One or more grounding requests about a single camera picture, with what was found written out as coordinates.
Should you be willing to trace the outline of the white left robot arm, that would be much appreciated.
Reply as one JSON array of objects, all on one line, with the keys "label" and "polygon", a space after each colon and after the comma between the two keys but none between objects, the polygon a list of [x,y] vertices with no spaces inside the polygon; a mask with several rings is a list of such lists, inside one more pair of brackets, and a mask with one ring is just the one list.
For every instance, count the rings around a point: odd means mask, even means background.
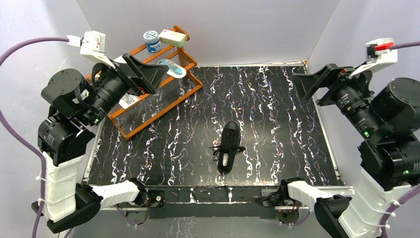
[{"label": "white left robot arm", "polygon": [[150,204],[148,188],[136,178],[106,186],[76,179],[87,144],[95,137],[89,127],[99,124],[126,94],[155,94],[168,70],[167,65],[145,64],[124,54],[122,62],[95,64],[92,74],[99,78],[91,83],[73,68],[51,77],[41,92],[50,111],[38,129],[45,193],[32,207],[47,218],[53,233],[84,224],[107,207]]}]

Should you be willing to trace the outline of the black canvas sneaker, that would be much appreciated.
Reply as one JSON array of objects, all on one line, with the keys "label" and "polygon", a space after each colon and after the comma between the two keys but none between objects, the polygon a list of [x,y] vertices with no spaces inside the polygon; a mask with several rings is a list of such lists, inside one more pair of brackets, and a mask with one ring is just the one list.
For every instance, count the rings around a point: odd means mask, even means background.
[{"label": "black canvas sneaker", "polygon": [[221,173],[229,173],[233,168],[236,153],[240,150],[240,127],[235,121],[228,122],[222,130],[217,168]]}]

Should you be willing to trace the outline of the blue white round tub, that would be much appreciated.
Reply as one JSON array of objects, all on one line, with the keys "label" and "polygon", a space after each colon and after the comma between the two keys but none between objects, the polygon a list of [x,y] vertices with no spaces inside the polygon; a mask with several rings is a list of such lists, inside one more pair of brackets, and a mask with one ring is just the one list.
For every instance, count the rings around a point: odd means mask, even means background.
[{"label": "blue white round tub", "polygon": [[149,30],[145,32],[143,34],[143,39],[149,53],[157,53],[162,49],[160,37],[157,31]]}]

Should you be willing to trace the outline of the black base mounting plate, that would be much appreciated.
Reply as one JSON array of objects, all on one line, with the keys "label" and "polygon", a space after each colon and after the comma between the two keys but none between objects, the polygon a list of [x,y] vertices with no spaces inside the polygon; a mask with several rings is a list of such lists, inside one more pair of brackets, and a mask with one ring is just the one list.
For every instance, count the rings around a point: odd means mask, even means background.
[{"label": "black base mounting plate", "polygon": [[129,218],[140,212],[148,219],[198,217],[272,219],[298,223],[309,213],[300,202],[282,201],[278,186],[151,186],[142,206],[123,202]]}]

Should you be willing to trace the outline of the green white small box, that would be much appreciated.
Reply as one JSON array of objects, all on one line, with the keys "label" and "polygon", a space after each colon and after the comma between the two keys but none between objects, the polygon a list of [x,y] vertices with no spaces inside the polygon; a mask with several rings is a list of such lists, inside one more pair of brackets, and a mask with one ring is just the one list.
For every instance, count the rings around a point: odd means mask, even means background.
[{"label": "green white small box", "polygon": [[176,31],[164,29],[159,34],[160,41],[164,44],[181,48],[187,41],[187,35]]}]

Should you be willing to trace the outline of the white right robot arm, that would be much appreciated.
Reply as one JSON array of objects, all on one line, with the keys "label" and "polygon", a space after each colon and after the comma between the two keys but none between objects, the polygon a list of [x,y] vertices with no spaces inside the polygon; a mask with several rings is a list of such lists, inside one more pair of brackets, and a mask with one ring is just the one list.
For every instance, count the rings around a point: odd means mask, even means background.
[{"label": "white right robot arm", "polygon": [[327,88],[319,106],[335,105],[363,137],[361,177],[352,197],[319,190],[301,178],[282,180],[279,200],[299,201],[334,238],[383,238],[388,219],[420,190],[420,83],[399,77],[374,94],[372,70],[327,64],[314,74],[293,74],[301,100]]}]

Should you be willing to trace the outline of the orange wooden shelf rack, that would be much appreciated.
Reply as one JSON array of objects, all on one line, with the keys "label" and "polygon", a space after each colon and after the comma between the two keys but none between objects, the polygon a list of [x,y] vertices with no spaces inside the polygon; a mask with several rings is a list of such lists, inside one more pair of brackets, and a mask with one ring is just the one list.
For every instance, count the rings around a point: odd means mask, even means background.
[{"label": "orange wooden shelf rack", "polygon": [[185,68],[187,73],[183,78],[174,78],[167,74],[156,94],[139,96],[139,101],[127,109],[123,109],[119,103],[111,109],[108,118],[127,140],[204,86],[192,72],[197,61],[184,47],[162,44],[159,52],[149,53],[146,44],[141,44],[130,54],[148,64],[157,63],[161,59],[170,59]]}]

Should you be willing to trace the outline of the clear plastic packet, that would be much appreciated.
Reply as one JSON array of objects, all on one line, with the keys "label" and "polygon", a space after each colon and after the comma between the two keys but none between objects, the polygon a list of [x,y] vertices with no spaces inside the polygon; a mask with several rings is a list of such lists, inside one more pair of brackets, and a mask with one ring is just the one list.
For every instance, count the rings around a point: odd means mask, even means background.
[{"label": "clear plastic packet", "polygon": [[120,100],[119,105],[123,109],[127,109],[139,101],[139,97],[135,95],[125,94]]}]

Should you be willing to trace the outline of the blue item blister pack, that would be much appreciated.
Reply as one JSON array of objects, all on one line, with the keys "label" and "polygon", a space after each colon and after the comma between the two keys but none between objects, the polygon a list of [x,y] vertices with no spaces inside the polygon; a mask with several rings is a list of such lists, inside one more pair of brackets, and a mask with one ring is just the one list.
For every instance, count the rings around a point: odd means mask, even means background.
[{"label": "blue item blister pack", "polygon": [[168,66],[169,70],[167,71],[167,74],[174,78],[183,78],[186,76],[186,69],[169,59],[161,59],[157,64]]}]

